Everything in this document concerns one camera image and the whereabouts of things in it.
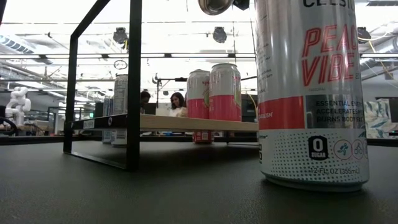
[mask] black desk surface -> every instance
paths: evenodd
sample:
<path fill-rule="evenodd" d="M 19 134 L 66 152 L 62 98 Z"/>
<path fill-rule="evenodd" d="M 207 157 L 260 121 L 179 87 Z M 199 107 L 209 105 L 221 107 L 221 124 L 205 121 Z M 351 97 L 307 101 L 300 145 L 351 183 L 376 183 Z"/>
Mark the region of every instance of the black desk surface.
<path fill-rule="evenodd" d="M 398 148 L 369 147 L 371 180 L 352 194 L 268 183 L 255 147 L 144 142 L 136 173 L 62 154 L 62 144 L 0 146 L 0 223 L 397 223 Z M 119 159 L 123 149 L 76 142 Z"/>

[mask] white robot figure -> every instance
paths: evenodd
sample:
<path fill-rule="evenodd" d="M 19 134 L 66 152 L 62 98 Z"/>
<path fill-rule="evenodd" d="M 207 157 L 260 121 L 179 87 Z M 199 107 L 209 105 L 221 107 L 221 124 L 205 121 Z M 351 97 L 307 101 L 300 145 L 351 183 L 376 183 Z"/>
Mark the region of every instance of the white robot figure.
<path fill-rule="evenodd" d="M 30 99 L 26 98 L 28 89 L 26 87 L 15 87 L 11 92 L 10 102 L 6 106 L 6 117 L 13 121 L 15 125 L 24 124 L 24 112 L 30 111 Z"/>

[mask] celsius can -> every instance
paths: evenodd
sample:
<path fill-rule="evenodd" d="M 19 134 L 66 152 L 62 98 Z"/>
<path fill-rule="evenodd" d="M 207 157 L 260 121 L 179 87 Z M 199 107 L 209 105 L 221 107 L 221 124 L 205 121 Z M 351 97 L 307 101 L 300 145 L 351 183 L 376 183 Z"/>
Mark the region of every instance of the celsius can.
<path fill-rule="evenodd" d="M 369 161 L 354 1 L 256 9 L 262 173 L 288 187 L 359 190 Z"/>
<path fill-rule="evenodd" d="M 189 74 L 186 96 L 189 118 L 209 119 L 209 75 L 200 69 Z M 195 143 L 212 143 L 214 132 L 194 131 L 192 138 Z"/>
<path fill-rule="evenodd" d="M 214 65 L 210 72 L 209 118 L 242 121 L 241 98 L 241 74 L 236 65 Z"/>
<path fill-rule="evenodd" d="M 127 113 L 127 85 L 128 75 L 116 75 L 114 81 L 114 96 L 113 96 L 113 115 Z M 112 146 L 125 147 L 127 146 L 127 131 L 116 130 L 113 131 Z"/>
<path fill-rule="evenodd" d="M 113 101 L 113 99 L 110 96 L 105 96 L 104 106 L 103 106 L 103 116 L 112 115 L 113 108 L 111 106 L 111 101 Z M 111 144 L 111 136 L 112 136 L 111 130 L 103 131 L 102 132 L 102 143 Z"/>

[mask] black metal frame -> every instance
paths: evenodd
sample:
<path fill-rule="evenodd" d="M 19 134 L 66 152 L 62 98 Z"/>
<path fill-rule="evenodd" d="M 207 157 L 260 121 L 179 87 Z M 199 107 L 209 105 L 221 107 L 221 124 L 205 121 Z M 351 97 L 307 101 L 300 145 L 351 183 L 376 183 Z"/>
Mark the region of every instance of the black metal frame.
<path fill-rule="evenodd" d="M 74 121 L 74 104 L 76 92 L 76 67 L 78 53 L 78 39 L 87 27 L 94 21 L 96 16 L 105 8 L 110 0 L 97 0 L 87 15 L 80 22 L 73 34 L 70 36 L 69 51 L 69 70 L 68 70 L 68 90 L 67 90 L 67 109 L 65 113 L 65 138 L 63 142 L 63 152 L 65 154 L 81 157 L 95 162 L 105 163 L 127 170 L 136 170 L 139 166 L 139 142 L 140 142 L 140 84 L 141 84 L 141 22 L 142 22 L 142 0 L 130 0 L 130 42 L 129 42 L 129 81 L 128 81 L 128 116 L 127 119 L 127 149 L 126 164 L 111 164 L 100 158 L 81 155 L 72 151 L 72 136 Z"/>

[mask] dark hair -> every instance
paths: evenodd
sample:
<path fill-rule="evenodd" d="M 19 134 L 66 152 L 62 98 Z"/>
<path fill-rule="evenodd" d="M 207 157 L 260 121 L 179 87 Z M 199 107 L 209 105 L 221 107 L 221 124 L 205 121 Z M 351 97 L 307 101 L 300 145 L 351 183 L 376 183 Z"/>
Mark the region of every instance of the dark hair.
<path fill-rule="evenodd" d="M 150 94 L 147 91 L 142 91 L 141 92 L 141 99 L 143 98 L 150 98 Z"/>
<path fill-rule="evenodd" d="M 170 101 L 172 102 L 172 109 L 174 110 L 175 108 L 177 108 L 175 105 L 174 105 L 174 103 L 173 103 L 173 97 L 177 97 L 178 98 L 178 102 L 180 103 L 180 107 L 183 107 L 184 106 L 184 97 L 182 96 L 182 94 L 181 93 L 179 93 L 179 92 L 176 92 L 176 93 L 173 93 L 173 95 L 170 97 Z"/>

